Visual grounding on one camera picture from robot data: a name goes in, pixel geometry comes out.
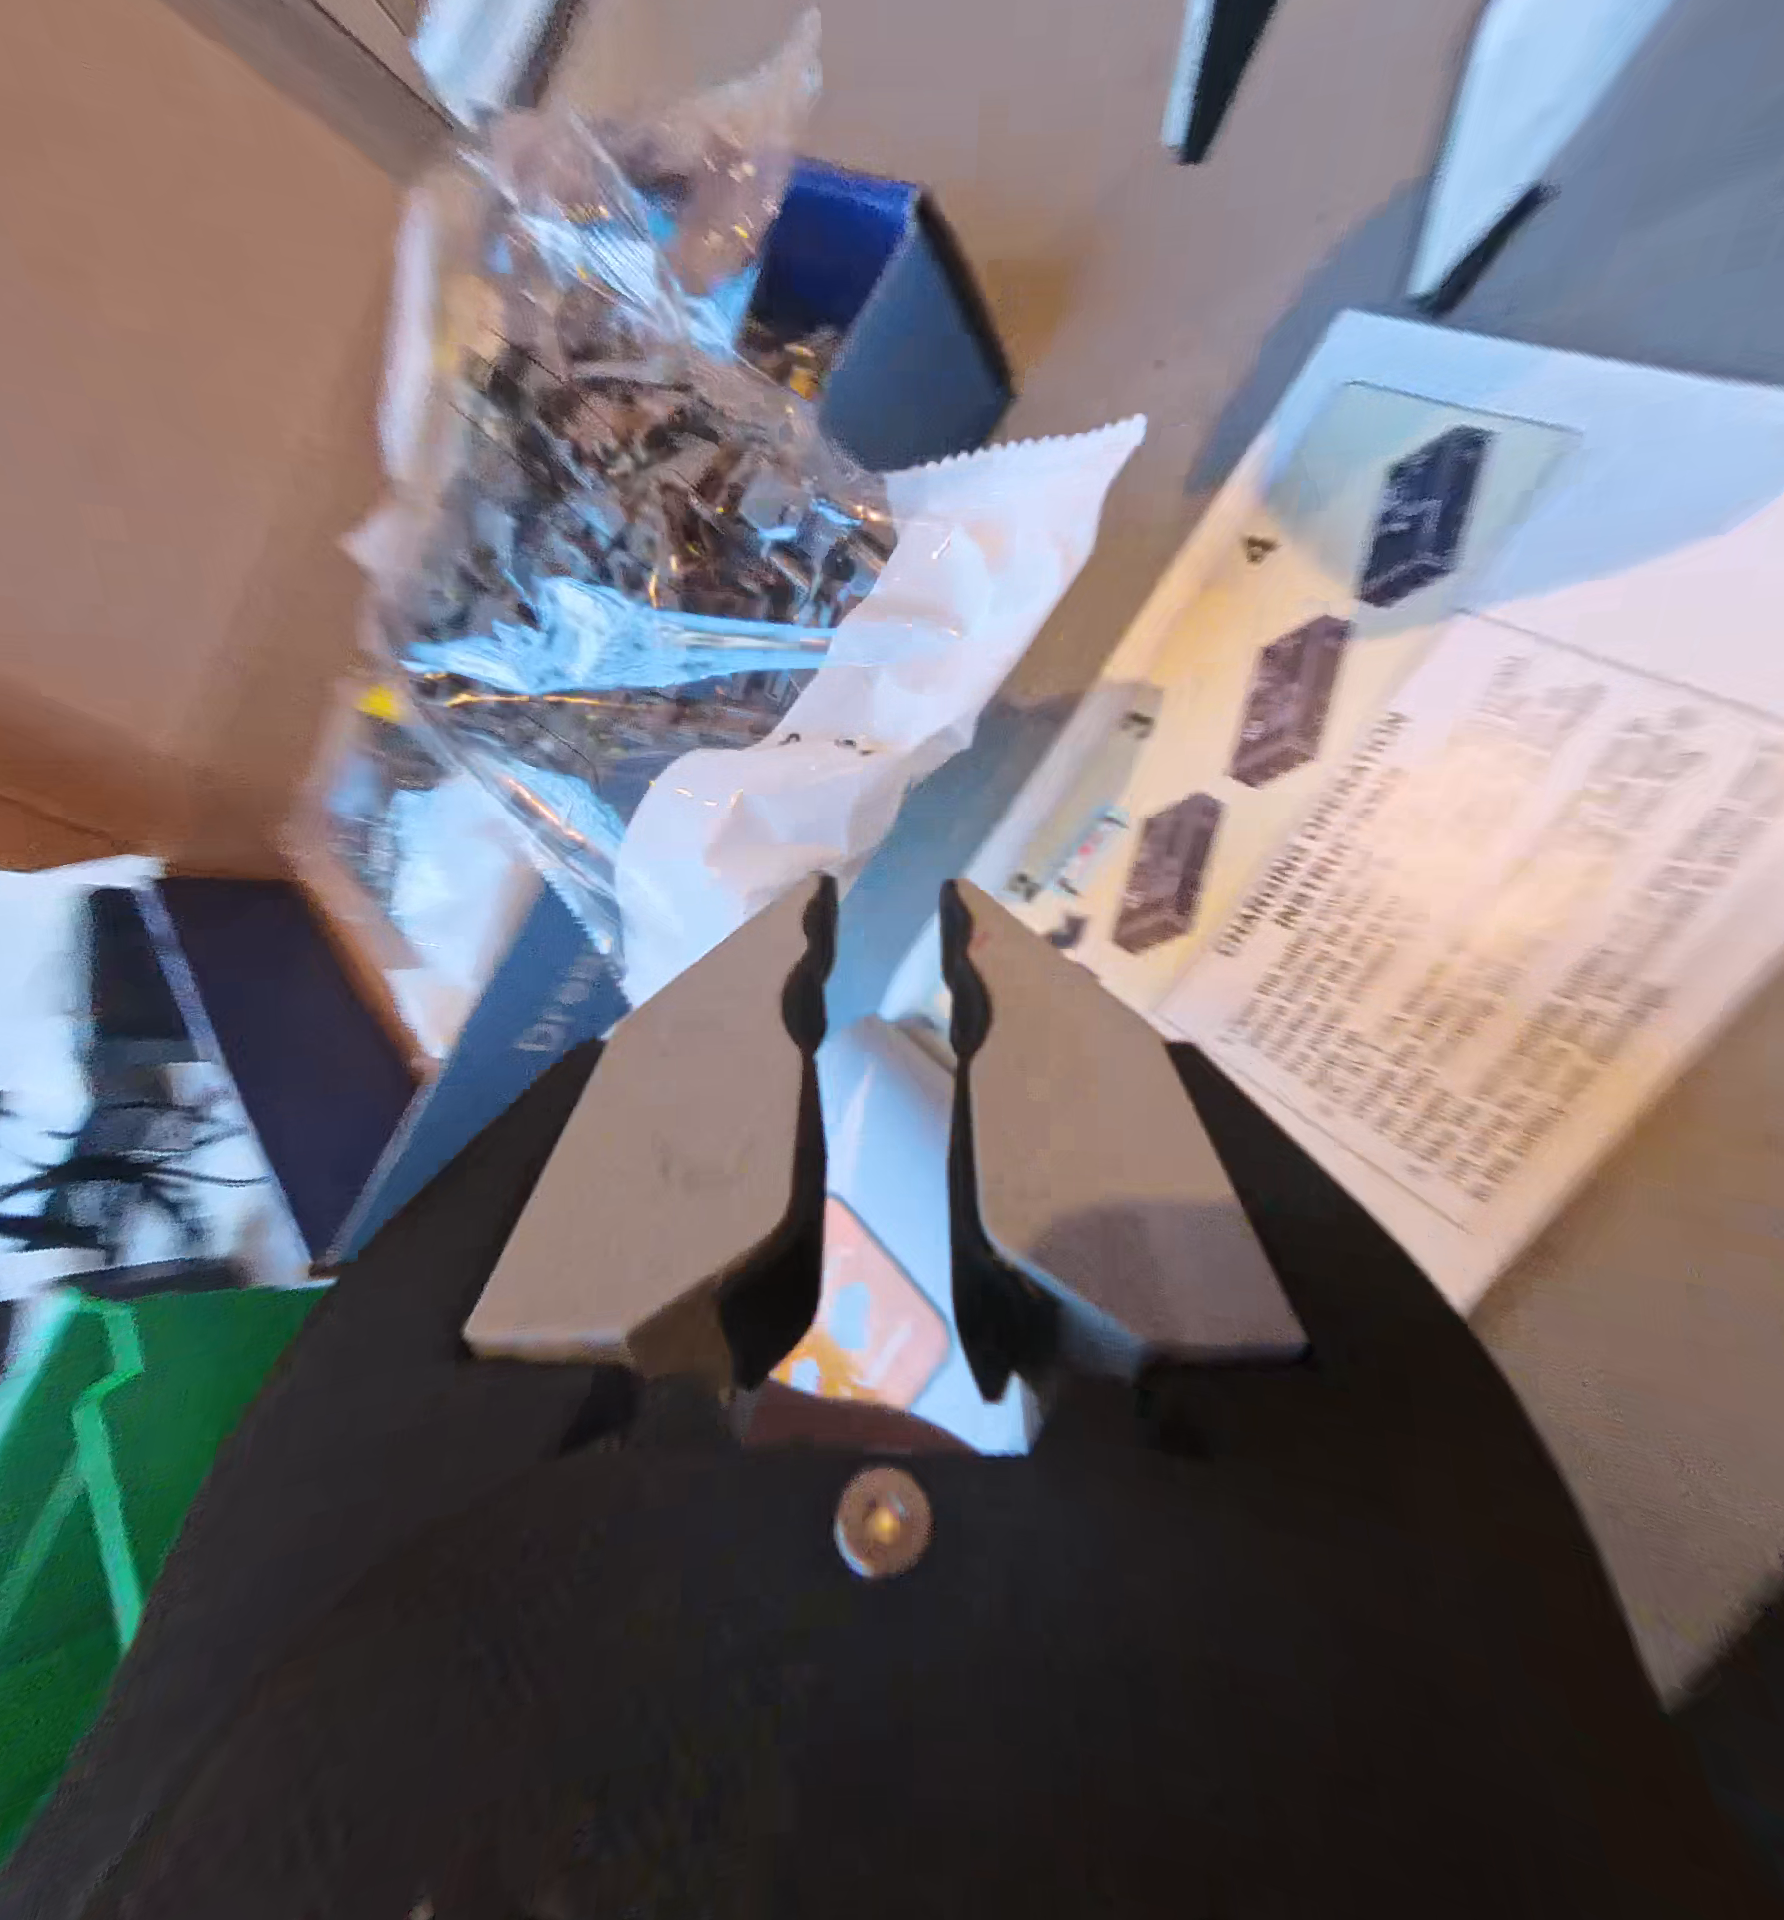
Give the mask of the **green bin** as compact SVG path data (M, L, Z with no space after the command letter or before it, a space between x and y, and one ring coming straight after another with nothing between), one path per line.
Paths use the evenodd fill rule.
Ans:
M209 1470L324 1284L63 1288L0 1370L0 1860L64 1773Z

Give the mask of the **blue cardboard kit box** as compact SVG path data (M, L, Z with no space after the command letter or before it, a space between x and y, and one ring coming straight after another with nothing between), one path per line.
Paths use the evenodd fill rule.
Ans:
M417 1186L392 990L458 1025L533 845L353 686L397 109L175 3L0 3L0 868L160 855L312 1254Z

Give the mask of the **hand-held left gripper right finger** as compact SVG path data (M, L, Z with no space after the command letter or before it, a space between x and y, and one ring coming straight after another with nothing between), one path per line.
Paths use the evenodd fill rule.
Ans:
M940 972L954 1318L980 1396L1304 1358L1161 1036L966 880L941 888Z

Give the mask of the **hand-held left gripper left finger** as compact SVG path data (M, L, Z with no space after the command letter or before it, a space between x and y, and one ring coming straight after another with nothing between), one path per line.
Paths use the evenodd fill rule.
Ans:
M757 1388L800 1342L836 917L813 875L615 1027L465 1321L474 1357Z

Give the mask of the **clear bag of yellow parts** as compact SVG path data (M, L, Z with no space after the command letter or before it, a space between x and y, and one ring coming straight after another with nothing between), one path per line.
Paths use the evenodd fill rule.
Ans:
M405 205L352 533L381 677L639 1004L849 886L1090 562L1144 414L993 443L928 194L800 155L817 7L749 72L493 109Z

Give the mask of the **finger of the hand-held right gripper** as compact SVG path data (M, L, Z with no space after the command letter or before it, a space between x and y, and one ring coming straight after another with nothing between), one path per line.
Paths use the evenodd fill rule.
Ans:
M1278 1L1186 1L1163 109L1163 145L1204 160Z
M1408 301L1450 314L1552 201L1552 164L1672 13L1672 1L1489 1L1432 166Z

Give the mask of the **white charging instruction sheet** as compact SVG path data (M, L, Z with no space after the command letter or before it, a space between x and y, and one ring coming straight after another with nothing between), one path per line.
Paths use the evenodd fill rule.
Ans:
M1341 313L969 868L1474 1306L1784 963L1784 388Z

